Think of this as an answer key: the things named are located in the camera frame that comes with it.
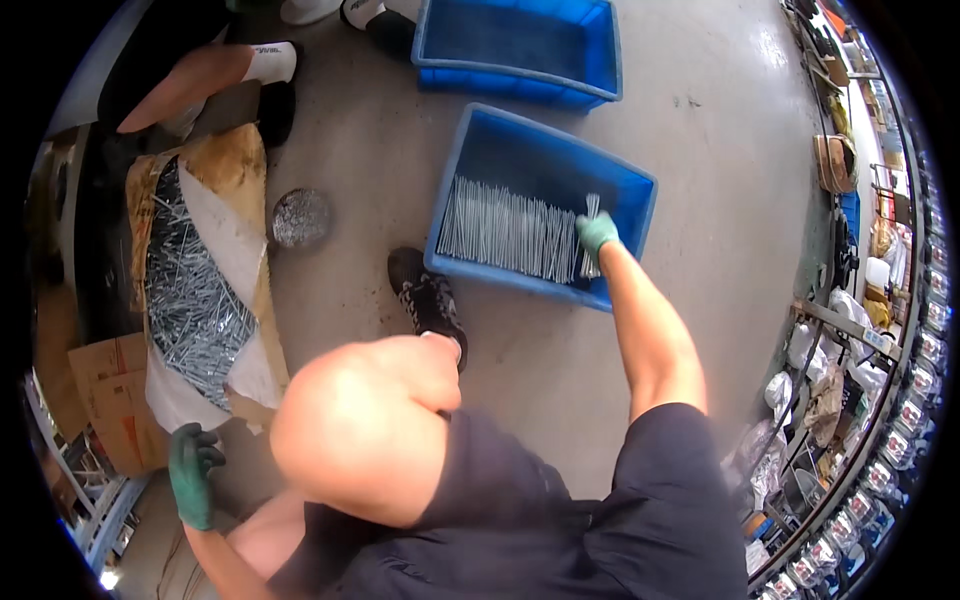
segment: cardboard box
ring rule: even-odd
[[[117,472],[137,477],[166,465],[166,434],[144,394],[143,334],[105,340],[69,352],[86,414]]]
[[[167,464],[166,434],[144,396],[146,371],[108,377],[93,385],[90,422],[117,472],[138,477]]]
[[[834,57],[824,57],[824,63],[827,65],[827,73],[830,80],[840,87],[850,85],[850,76],[847,75],[847,65],[842,60]]]
[[[79,344],[73,291],[67,285],[38,289],[34,368],[43,400],[67,442],[76,440],[88,423],[67,358]]]

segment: green work glove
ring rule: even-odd
[[[170,440],[170,483],[177,499],[180,520],[199,531],[213,529],[213,503],[206,474],[227,463],[213,447],[217,434],[203,431],[199,423],[187,423]]]
[[[588,219],[581,215],[577,217],[577,233],[580,234],[580,244],[584,247],[593,264],[600,265],[600,247],[607,242],[619,242],[620,234],[616,231],[616,225],[610,218],[610,213],[601,210],[597,213],[595,219]]]

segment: white sock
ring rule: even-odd
[[[240,81],[260,80],[264,85],[276,82],[289,83],[297,68],[297,51],[289,41],[272,44],[251,44],[253,58],[247,74]]]
[[[421,338],[425,338],[428,335],[441,335],[441,336],[444,336],[447,340],[450,340],[451,342],[456,344],[457,345],[457,364],[458,365],[460,364],[460,357],[463,355],[464,349],[461,348],[460,342],[457,341],[457,338],[450,337],[448,335],[443,335],[442,333],[437,333],[436,331],[424,331],[420,336]]]

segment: storage bin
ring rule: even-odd
[[[609,0],[423,0],[420,87],[589,111],[623,97]]]
[[[850,229],[851,246],[860,246],[860,194],[856,190],[838,194],[840,209],[847,216],[847,227]]]
[[[639,260],[657,197],[657,180],[652,175],[569,133],[506,110],[470,104],[457,128],[437,193],[424,250],[427,269],[612,311],[603,277],[554,283],[438,253],[450,187],[456,176],[506,187],[515,194],[577,214],[586,212],[587,194],[597,193],[600,208],[611,214],[620,239]]]

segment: person's arm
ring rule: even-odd
[[[216,531],[200,531],[183,523],[190,549],[224,600],[276,600],[267,582]]]
[[[227,460],[213,447],[217,435],[187,423],[170,440],[170,483],[183,531],[197,562],[224,600],[273,600],[267,582],[213,529],[207,473]]]
[[[610,289],[616,337],[630,384],[630,422],[655,406],[690,404],[707,413],[703,369],[684,322],[620,242],[610,215],[577,219],[584,248]]]

